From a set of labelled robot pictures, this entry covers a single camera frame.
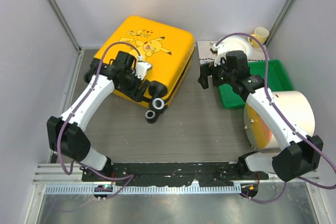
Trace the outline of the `yellow Pikachu suitcase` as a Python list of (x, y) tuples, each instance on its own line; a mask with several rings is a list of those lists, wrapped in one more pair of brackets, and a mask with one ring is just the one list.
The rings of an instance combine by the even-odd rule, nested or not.
[[(124, 51), (142, 57), (143, 61), (152, 65), (145, 77), (150, 84), (142, 101), (133, 101), (118, 90), (114, 90), (114, 93), (147, 108), (147, 122), (155, 123), (172, 103), (190, 67), (194, 49), (191, 32), (133, 15), (126, 18), (93, 60), (109, 63), (119, 51)], [(90, 80), (88, 71), (84, 75), (86, 83)]]

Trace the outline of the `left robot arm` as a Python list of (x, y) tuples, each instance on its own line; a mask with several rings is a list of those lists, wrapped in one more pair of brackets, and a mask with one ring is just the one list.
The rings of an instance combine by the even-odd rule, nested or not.
[(94, 59), (87, 73), (90, 80), (83, 93), (61, 116), (51, 116), (47, 121), (50, 149), (91, 167), (98, 180), (107, 181), (112, 174), (111, 159), (92, 147), (85, 135), (86, 127), (104, 99), (114, 90), (140, 102), (150, 84), (145, 77), (151, 68), (142, 57), (123, 51), (119, 51), (109, 63)]

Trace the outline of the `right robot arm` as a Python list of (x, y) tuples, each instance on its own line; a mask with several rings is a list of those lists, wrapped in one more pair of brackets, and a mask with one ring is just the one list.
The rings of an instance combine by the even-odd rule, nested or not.
[(271, 95), (266, 81), (258, 74), (251, 74), (247, 56), (241, 50), (230, 51), (220, 60), (200, 66), (199, 84), (209, 87), (228, 84), (264, 121), (280, 148), (280, 153), (251, 152), (239, 157), (237, 173), (242, 179), (250, 179), (256, 172), (276, 174), (288, 182), (318, 168), (323, 141), (310, 136), (299, 126), (285, 118), (280, 104)]

